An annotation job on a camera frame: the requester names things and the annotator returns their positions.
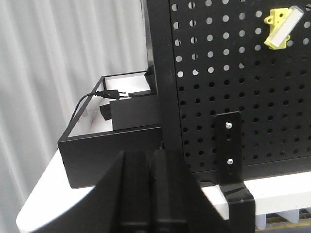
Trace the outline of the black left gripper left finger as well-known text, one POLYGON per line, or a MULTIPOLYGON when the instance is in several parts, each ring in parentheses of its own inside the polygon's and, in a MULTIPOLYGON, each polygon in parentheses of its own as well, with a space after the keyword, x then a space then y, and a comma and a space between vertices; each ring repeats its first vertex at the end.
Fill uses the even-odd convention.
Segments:
POLYGON ((141 151, 124 152, 100 182, 66 213, 65 233, 155 233, 149 165, 141 151))

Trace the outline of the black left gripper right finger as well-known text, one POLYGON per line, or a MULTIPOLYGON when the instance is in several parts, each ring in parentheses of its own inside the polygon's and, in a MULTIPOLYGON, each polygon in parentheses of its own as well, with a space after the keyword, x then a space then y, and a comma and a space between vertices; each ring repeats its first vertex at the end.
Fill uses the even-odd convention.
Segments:
POLYGON ((228 233, 229 224, 207 199, 178 151, 153 157, 153 231, 228 233))

